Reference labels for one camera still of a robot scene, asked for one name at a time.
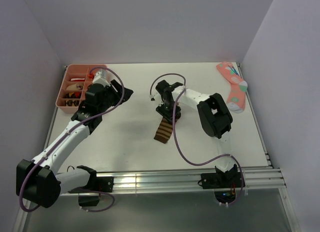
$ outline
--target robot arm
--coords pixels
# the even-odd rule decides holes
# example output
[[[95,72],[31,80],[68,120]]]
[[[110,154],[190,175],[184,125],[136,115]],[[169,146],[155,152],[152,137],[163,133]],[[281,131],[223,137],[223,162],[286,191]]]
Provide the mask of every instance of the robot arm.
[[[72,116],[64,131],[31,161],[22,160],[18,164],[16,168],[17,195],[20,194],[22,184],[29,171],[43,158],[45,160],[31,174],[23,191],[23,198],[48,208],[53,205],[60,194],[79,187],[89,189],[93,186],[97,172],[86,166],[78,166],[71,172],[59,175],[57,173],[63,162],[78,144],[87,138],[100,124],[102,116],[97,115],[119,103],[122,96],[122,86],[115,80],[109,84],[107,72],[101,69],[95,74],[93,84],[85,94],[85,100],[80,103],[78,111]],[[122,103],[129,100],[133,91],[125,88],[124,94]],[[92,119],[84,122],[71,133],[69,132],[72,127],[88,118]],[[48,150],[55,146],[57,141],[66,133],[69,133],[69,135],[46,157]]]
[[[158,92],[156,97],[160,96],[162,100],[156,111],[172,123],[174,103],[185,87],[179,82],[170,85],[163,80],[155,88]],[[180,97],[179,103],[187,105],[198,112],[204,132],[212,137],[212,145],[218,145],[219,155],[232,152],[229,131],[233,118],[220,94],[207,95],[186,89],[185,93]],[[181,108],[177,106],[175,117],[179,118],[180,116]],[[235,162],[232,158],[222,157],[217,160],[216,169],[227,174],[229,171],[235,170],[234,165]]]

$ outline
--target brown object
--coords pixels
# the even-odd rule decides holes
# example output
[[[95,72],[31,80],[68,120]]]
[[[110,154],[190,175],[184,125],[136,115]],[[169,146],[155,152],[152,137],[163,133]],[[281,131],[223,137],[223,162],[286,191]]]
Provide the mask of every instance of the brown object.
[[[172,124],[170,124],[170,122],[168,122],[165,118],[162,118],[160,125],[155,132],[154,139],[166,144],[171,137],[172,130]]]

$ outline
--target metal frame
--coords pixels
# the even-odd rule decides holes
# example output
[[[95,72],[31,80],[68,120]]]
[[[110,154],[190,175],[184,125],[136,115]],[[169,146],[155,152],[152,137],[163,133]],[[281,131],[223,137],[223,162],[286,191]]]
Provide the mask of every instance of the metal frame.
[[[237,63],[239,73],[242,75],[240,64]],[[253,189],[279,189],[283,206],[287,214],[291,229],[299,232],[299,224],[294,215],[293,207],[287,195],[286,184],[283,179],[280,169],[274,169],[262,134],[257,122],[257,118],[252,107],[252,103],[248,92],[246,93],[249,101],[249,106],[252,110],[252,115],[261,139],[263,150],[265,151],[266,159],[268,160],[267,167],[252,167],[243,168],[245,175],[246,190]],[[49,144],[52,133],[53,123],[56,119],[58,108],[53,112],[50,128],[46,137],[44,148]],[[201,178],[202,173],[212,173],[214,169],[193,169],[193,170],[178,170],[178,171],[152,171],[152,172],[116,172],[116,173],[98,173],[98,177],[114,177],[114,186],[112,194],[153,194],[153,193],[182,193],[182,192],[207,192],[213,190],[203,190],[197,182]],[[92,193],[81,193],[81,195],[91,195]],[[78,196],[79,194],[63,194],[61,196]],[[14,232],[22,232],[27,219],[27,213],[19,210]]]
[[[279,189],[279,193],[280,193],[280,197],[282,200],[282,204],[284,207],[286,217],[289,221],[291,231],[292,232],[301,232],[302,230],[300,228],[298,219],[296,217],[294,207],[293,207],[291,200],[289,198],[288,190],[286,188]]]
[[[98,173],[98,177],[114,177],[112,194],[154,194],[225,191],[225,189],[203,190],[197,182],[202,173],[214,170],[180,170],[153,171],[132,173]],[[286,188],[280,169],[246,169],[243,170],[247,190]],[[63,194],[61,196],[78,196],[79,194]]]

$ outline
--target white table surface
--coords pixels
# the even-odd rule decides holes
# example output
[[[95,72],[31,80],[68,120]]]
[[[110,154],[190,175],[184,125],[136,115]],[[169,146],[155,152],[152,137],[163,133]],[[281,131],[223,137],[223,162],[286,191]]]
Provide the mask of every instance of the white table surface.
[[[108,67],[121,77],[124,86],[132,89],[134,94],[128,102],[103,116],[100,125],[71,153],[59,172],[67,171],[69,165],[85,165],[99,172],[199,169],[180,157],[173,136],[167,144],[153,139],[162,117],[156,112],[157,104],[150,101],[149,88],[156,77],[174,72],[186,77],[188,88],[206,94],[218,92],[226,100],[230,84],[217,71],[217,64],[109,64]],[[163,79],[170,84],[182,81],[177,76]],[[185,156],[195,163],[215,157],[217,147],[202,130],[198,112],[181,105],[181,113],[176,132]],[[268,166],[248,100],[243,113],[231,114],[232,154],[243,167]],[[58,109],[50,143],[66,127],[71,116]],[[215,162],[212,162],[202,168],[214,166]]]

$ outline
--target lavender wall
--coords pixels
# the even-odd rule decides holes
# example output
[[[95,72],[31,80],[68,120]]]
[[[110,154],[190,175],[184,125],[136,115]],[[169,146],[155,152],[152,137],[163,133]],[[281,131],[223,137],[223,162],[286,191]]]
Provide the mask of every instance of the lavender wall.
[[[320,0],[274,0],[243,74],[303,231],[320,227]]]
[[[43,149],[63,70],[24,0],[0,0],[0,24],[0,231],[9,232],[16,166]]]
[[[66,63],[242,61],[272,0],[26,0]]]

